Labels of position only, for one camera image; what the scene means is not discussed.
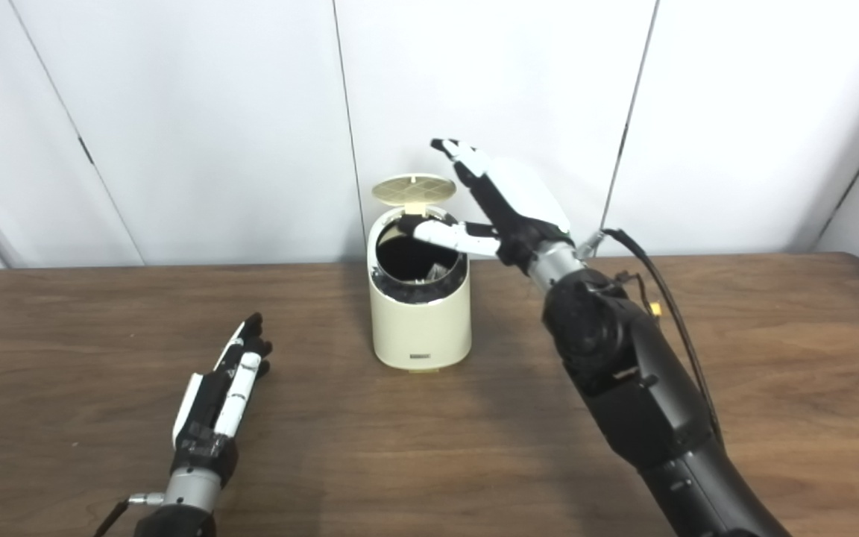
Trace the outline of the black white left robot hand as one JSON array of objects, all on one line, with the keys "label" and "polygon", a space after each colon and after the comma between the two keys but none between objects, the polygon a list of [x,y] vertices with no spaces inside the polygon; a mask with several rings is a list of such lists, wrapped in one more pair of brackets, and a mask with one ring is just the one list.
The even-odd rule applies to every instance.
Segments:
[{"label": "black white left robot hand", "polygon": [[211,371],[191,375],[172,428],[170,472],[198,468],[227,486],[239,463],[236,432],[256,381],[271,369],[273,345],[262,336],[262,313],[242,321]]}]

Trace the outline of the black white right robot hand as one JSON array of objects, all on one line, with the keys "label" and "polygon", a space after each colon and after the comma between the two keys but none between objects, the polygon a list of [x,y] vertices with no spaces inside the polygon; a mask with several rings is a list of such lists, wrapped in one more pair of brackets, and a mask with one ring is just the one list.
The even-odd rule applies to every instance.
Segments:
[{"label": "black white right robot hand", "polygon": [[399,224],[404,234],[460,254],[496,257],[533,280],[562,279],[582,269],[570,222],[542,180],[466,142],[433,139],[430,145],[453,164],[488,225],[406,215]]}]

